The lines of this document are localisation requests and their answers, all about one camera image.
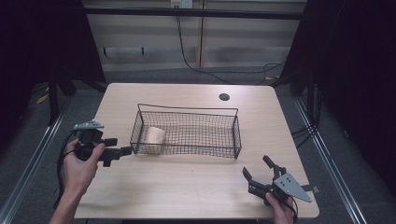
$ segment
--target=table surface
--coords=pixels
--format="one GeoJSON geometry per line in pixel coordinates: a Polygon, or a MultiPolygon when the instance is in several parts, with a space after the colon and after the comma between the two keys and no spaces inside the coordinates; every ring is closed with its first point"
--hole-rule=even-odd
{"type": "MultiPolygon", "coordinates": [[[[104,138],[116,137],[118,147],[130,145],[137,104],[182,107],[238,108],[242,150],[236,159],[205,155],[133,154],[101,162],[83,196],[76,218],[267,218],[272,208],[248,193],[242,175],[270,184],[269,156],[301,185],[308,180],[290,135],[276,93],[271,87],[115,83],[107,88],[95,119],[105,124],[104,138]],[[221,101],[227,93],[230,100],[221,101]]],[[[299,218],[318,216],[312,203],[296,199],[299,218]]]]}

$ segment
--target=cable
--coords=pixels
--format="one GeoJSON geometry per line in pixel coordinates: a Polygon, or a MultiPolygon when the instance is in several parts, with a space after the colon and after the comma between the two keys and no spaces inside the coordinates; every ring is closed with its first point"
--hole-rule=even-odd
{"type": "Polygon", "coordinates": [[[67,155],[69,155],[70,153],[72,153],[72,152],[75,152],[75,150],[71,150],[71,151],[65,153],[65,154],[64,154],[64,158],[65,158],[67,155]]]}
{"type": "Polygon", "coordinates": [[[277,81],[275,81],[274,83],[271,83],[269,86],[276,88],[282,84],[285,84],[287,82],[289,82],[293,77],[297,76],[298,74],[300,74],[303,71],[303,68],[300,68],[299,70],[290,73],[288,76],[283,76],[280,79],[278,79],[277,81]]]}
{"type": "Polygon", "coordinates": [[[297,222],[298,219],[298,205],[297,202],[291,197],[291,199],[293,200],[294,204],[296,205],[296,209],[294,210],[294,208],[290,205],[288,205],[287,203],[283,202],[290,210],[291,212],[294,214],[293,215],[293,223],[297,222]]]}
{"type": "Polygon", "coordinates": [[[218,79],[218,80],[220,80],[220,81],[222,81],[222,82],[225,82],[225,83],[227,83],[227,84],[230,84],[230,85],[238,85],[238,84],[237,84],[237,83],[232,83],[232,82],[230,82],[230,81],[227,81],[227,80],[225,80],[225,79],[223,79],[223,78],[221,78],[221,77],[216,76],[215,74],[221,74],[221,73],[231,73],[231,74],[259,74],[259,73],[264,73],[264,78],[263,78],[260,82],[254,84],[254,85],[257,86],[257,85],[262,84],[262,83],[265,81],[265,79],[266,79],[266,72],[269,72],[269,71],[271,71],[271,70],[273,70],[273,69],[277,68],[278,66],[283,65],[283,64],[285,63],[285,62],[282,62],[282,63],[267,63],[267,64],[263,67],[262,71],[257,71],[257,72],[235,72],[235,71],[232,71],[232,72],[227,72],[227,71],[206,72],[206,71],[202,71],[202,70],[198,70],[198,69],[192,68],[192,67],[189,65],[189,63],[187,62],[186,56],[185,56],[185,53],[184,53],[183,38],[182,38],[182,34],[181,34],[180,17],[179,17],[179,16],[176,16],[176,18],[177,18],[177,31],[178,31],[178,38],[179,38],[179,41],[180,41],[181,54],[183,55],[184,63],[185,63],[192,71],[194,71],[194,72],[198,72],[198,73],[203,73],[203,74],[210,75],[210,76],[212,76],[212,77],[214,77],[214,78],[216,78],[216,79],[218,79]],[[274,65],[274,67],[272,67],[272,68],[270,68],[270,69],[268,69],[268,70],[265,70],[265,67],[266,67],[266,66],[269,66],[269,65],[274,65]]]}
{"type": "MultiPolygon", "coordinates": [[[[329,35],[329,38],[326,40],[326,44],[325,44],[324,50],[322,51],[323,53],[320,55],[320,59],[318,60],[319,62],[322,62],[322,61],[323,61],[323,58],[325,57],[325,54],[326,54],[326,52],[327,52],[327,49],[328,49],[329,46],[330,46],[330,42],[331,42],[331,40],[332,40],[332,36],[334,35],[335,26],[336,26],[337,22],[338,22],[339,19],[340,19],[341,11],[342,11],[342,9],[344,8],[345,4],[346,4],[346,1],[344,0],[343,3],[342,3],[342,5],[341,5],[341,7],[340,7],[340,9],[338,10],[337,16],[336,16],[335,21],[334,21],[333,26],[332,26],[332,30],[331,30],[330,35],[329,35]]],[[[318,108],[317,108],[317,115],[314,117],[314,123],[315,123],[315,125],[314,125],[314,127],[315,127],[314,131],[317,130],[317,127],[318,127],[318,125],[319,125],[319,121],[320,121],[320,112],[321,112],[321,103],[322,103],[322,97],[321,97],[321,94],[319,94],[318,86],[316,86],[316,87],[317,87],[317,106],[318,106],[318,108]]]]}
{"type": "Polygon", "coordinates": [[[58,176],[58,183],[59,183],[59,194],[58,194],[58,199],[56,200],[55,204],[53,205],[53,208],[56,209],[58,207],[59,201],[62,198],[62,195],[64,195],[64,178],[62,177],[62,167],[64,165],[64,157],[70,153],[64,154],[64,149],[67,146],[67,143],[69,142],[69,139],[72,135],[75,135],[77,133],[76,130],[73,130],[70,132],[69,135],[64,139],[64,143],[62,144],[61,151],[59,152],[59,157],[58,157],[58,162],[56,166],[56,175],[58,176]]]}
{"type": "MultiPolygon", "coordinates": [[[[315,111],[315,116],[313,117],[313,122],[311,124],[309,124],[308,126],[303,127],[302,129],[291,133],[292,135],[295,135],[297,133],[302,133],[305,131],[309,131],[309,135],[300,143],[296,146],[296,148],[302,146],[308,139],[309,137],[311,137],[315,132],[318,131],[318,126],[319,126],[319,122],[320,122],[320,116],[321,116],[321,104],[322,104],[322,96],[320,94],[320,91],[318,89],[318,86],[316,86],[316,111],[315,111]]],[[[294,139],[303,136],[303,134],[293,137],[294,139]]]]}

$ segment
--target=black curtain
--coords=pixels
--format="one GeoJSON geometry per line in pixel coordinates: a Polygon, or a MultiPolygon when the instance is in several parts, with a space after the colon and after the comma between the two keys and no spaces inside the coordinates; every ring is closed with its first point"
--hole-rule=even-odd
{"type": "Polygon", "coordinates": [[[326,105],[394,195],[395,10],[385,0],[308,1],[306,13],[329,14],[330,19],[300,23],[282,73],[304,70],[291,81],[295,94],[313,75],[326,105]]]}
{"type": "Polygon", "coordinates": [[[51,71],[69,71],[69,78],[105,82],[87,16],[42,12],[49,6],[82,7],[82,3],[7,0],[0,7],[2,137],[12,135],[32,87],[48,82],[51,71]]]}

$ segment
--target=wire basket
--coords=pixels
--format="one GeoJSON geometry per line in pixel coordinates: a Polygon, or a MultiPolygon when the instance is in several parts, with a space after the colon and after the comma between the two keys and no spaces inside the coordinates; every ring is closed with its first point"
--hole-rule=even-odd
{"type": "Polygon", "coordinates": [[[137,105],[131,146],[134,154],[199,154],[238,158],[242,149],[236,108],[190,108],[137,105]],[[192,113],[224,111],[234,115],[192,113]],[[161,143],[145,140],[150,128],[163,131],[161,143]]]}

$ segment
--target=power outlet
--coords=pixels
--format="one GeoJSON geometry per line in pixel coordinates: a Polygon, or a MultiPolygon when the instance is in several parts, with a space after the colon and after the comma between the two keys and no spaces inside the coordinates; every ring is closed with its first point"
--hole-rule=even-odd
{"type": "Polygon", "coordinates": [[[171,8],[181,8],[181,0],[171,0],[171,8]]]}
{"type": "Polygon", "coordinates": [[[182,8],[192,8],[192,0],[182,0],[181,7],[182,8]]]}

